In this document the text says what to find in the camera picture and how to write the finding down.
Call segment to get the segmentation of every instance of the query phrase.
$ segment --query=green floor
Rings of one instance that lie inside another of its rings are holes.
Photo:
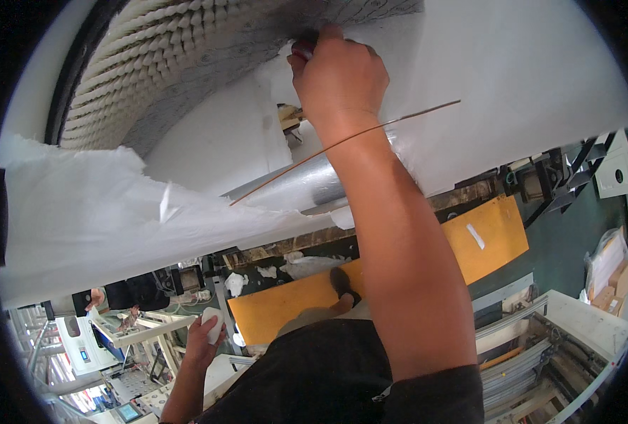
[[[537,208],[516,197],[522,219]],[[533,272],[539,293],[550,289],[578,297],[585,285],[583,258],[597,247],[607,229],[627,224],[624,196],[600,199],[594,183],[562,215],[558,210],[538,218],[528,229],[529,250],[511,263],[470,285],[472,299]]]

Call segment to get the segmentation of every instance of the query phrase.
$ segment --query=display screen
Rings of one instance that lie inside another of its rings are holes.
[[[118,414],[126,423],[141,416],[141,414],[133,408],[131,404],[125,404],[116,408]]]

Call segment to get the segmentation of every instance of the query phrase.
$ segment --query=black shirt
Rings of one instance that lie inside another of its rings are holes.
[[[478,366],[396,382],[379,400],[390,385],[389,361],[373,323],[327,319],[274,340],[198,422],[484,421]]]

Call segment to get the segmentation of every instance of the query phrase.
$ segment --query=white machine housing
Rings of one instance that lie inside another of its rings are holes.
[[[607,136],[601,135],[597,142],[604,142]],[[616,132],[614,142],[594,176],[600,198],[628,194],[628,137],[625,130]]]
[[[76,375],[103,370],[118,363],[111,352],[98,346],[88,317],[59,317],[56,322]]]

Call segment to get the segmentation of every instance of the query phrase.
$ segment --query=black sleeve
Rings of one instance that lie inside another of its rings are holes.
[[[467,365],[394,383],[383,423],[483,423],[479,366]]]

